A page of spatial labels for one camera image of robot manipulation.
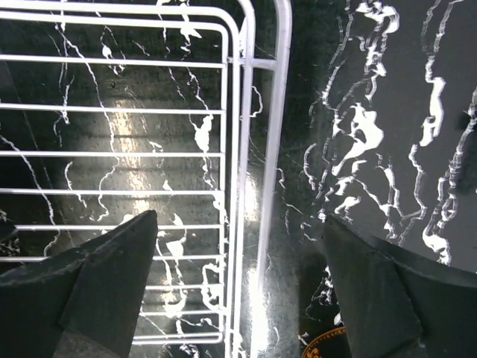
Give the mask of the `white wire dish rack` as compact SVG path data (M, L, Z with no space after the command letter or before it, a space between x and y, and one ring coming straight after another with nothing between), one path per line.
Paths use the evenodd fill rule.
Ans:
M273 203L291 9L273 1L1 3L1 274L147 211L158 233L128 357L246 357L249 239Z

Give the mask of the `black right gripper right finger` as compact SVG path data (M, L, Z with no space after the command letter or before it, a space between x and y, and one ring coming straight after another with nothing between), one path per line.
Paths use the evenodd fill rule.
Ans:
M476 356L475 274L334 216L322 242L353 357Z

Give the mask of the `red black lacquer bowl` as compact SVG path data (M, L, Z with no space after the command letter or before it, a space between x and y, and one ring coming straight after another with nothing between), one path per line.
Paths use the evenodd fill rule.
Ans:
M351 358L346 327L336 327L314 338L303 350L302 358Z

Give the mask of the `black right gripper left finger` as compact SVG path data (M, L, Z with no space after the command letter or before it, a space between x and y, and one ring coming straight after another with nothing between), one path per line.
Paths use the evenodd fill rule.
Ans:
M147 210L1 274L1 356L128 357L157 233Z

